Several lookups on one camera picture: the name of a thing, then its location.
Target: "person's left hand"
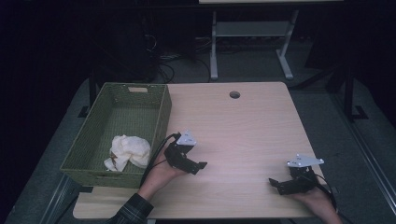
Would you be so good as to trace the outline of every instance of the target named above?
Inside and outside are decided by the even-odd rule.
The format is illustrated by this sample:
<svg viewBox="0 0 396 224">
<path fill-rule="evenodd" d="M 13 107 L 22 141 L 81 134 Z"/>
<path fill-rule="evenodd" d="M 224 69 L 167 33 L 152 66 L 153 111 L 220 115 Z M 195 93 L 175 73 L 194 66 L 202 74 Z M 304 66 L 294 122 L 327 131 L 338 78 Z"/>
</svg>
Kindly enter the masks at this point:
<svg viewBox="0 0 396 224">
<path fill-rule="evenodd" d="M 147 201 L 149 201 L 159 189 L 165 187 L 171 180 L 186 174 L 186 172 L 169 165 L 163 155 L 164 151 L 165 147 L 159 153 L 157 159 L 153 163 L 151 171 L 146 177 L 145 182 L 137 192 Z"/>
</svg>

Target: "basket handle cutout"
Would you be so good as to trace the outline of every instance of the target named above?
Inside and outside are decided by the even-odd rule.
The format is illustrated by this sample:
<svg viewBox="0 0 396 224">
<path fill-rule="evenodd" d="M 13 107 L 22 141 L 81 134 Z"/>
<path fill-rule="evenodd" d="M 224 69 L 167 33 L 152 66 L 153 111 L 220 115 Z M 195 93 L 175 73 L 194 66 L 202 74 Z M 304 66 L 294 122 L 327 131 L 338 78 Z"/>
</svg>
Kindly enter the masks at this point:
<svg viewBox="0 0 396 224">
<path fill-rule="evenodd" d="M 148 93 L 149 90 L 145 87 L 128 87 L 129 92 L 143 92 Z"/>
</svg>

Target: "hand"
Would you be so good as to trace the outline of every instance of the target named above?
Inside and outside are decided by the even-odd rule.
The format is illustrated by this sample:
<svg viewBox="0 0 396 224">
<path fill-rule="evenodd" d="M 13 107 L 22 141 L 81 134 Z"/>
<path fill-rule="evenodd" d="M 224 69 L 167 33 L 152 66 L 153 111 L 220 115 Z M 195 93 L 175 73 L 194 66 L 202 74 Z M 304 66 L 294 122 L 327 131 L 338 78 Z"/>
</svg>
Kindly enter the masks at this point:
<svg viewBox="0 0 396 224">
<path fill-rule="evenodd" d="M 186 174 L 186 172 L 169 165 L 163 155 L 164 151 L 165 147 L 157 156 L 157 159 L 153 163 L 153 167 L 148 173 L 145 182 L 137 192 L 147 201 L 149 201 L 159 189 L 165 187 L 171 180 Z"/>
<path fill-rule="evenodd" d="M 332 207 L 332 201 L 318 188 L 311 189 L 307 193 L 291 194 L 290 197 L 303 203 L 324 223 L 343 223 L 335 209 Z"/>
</svg>

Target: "white cloth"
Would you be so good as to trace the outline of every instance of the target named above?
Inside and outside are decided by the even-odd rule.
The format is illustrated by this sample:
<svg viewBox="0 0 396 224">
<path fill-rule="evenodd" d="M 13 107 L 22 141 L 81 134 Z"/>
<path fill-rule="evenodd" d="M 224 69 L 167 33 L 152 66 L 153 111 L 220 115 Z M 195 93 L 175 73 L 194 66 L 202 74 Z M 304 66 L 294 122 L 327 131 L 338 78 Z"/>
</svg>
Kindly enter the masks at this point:
<svg viewBox="0 0 396 224">
<path fill-rule="evenodd" d="M 149 164 L 150 145 L 146 139 L 136 136 L 115 136 L 105 166 L 110 171 L 123 171 L 128 161 L 133 165 L 146 168 Z"/>
</svg>

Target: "floor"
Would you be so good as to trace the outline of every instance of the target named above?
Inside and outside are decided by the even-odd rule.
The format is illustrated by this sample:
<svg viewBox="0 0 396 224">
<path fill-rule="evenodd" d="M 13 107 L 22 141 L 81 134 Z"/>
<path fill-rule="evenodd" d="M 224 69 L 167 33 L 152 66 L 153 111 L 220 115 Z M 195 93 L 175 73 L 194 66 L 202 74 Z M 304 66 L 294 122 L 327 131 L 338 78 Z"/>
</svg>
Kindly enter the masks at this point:
<svg viewBox="0 0 396 224">
<path fill-rule="evenodd" d="M 264 39 L 260 44 L 257 44 L 257 40 L 245 39 L 243 46 L 233 46 L 230 50 L 228 42 L 224 42 L 224 50 L 220 50 L 218 55 L 219 79 L 216 82 L 281 81 L 292 87 L 320 72 L 304 67 L 312 46 L 311 41 L 293 41 L 287 59 L 294 79 L 286 80 L 275 53 L 281 43 L 282 39 Z M 162 66 L 163 73 L 159 73 L 153 82 L 207 82 L 208 51 L 201 51 L 197 54 L 197 59 L 192 61 L 178 58 L 164 62 L 166 65 Z M 355 80 L 354 105 L 361 105 L 368 119 L 350 122 L 343 114 L 343 89 L 338 93 L 328 93 L 325 91 L 327 81 L 328 77 L 325 77 L 302 90 L 290 90 L 290 94 L 312 148 L 319 158 L 326 161 L 321 169 L 335 189 L 339 210 L 353 223 L 396 223 L 392 205 L 392 186 L 396 184 L 396 163 L 393 162 L 396 156 L 396 130 L 375 105 L 370 92 L 358 80 Z M 64 156 L 84 121 L 78 115 L 89 103 L 88 80 L 85 80 L 6 223 L 102 222 L 73 218 L 74 200 L 84 188 L 59 171 Z M 240 220 L 240 223 L 264 221 Z M 315 217 L 293 221 L 320 223 Z M 281 223 L 291 222 L 283 219 Z"/>
</svg>

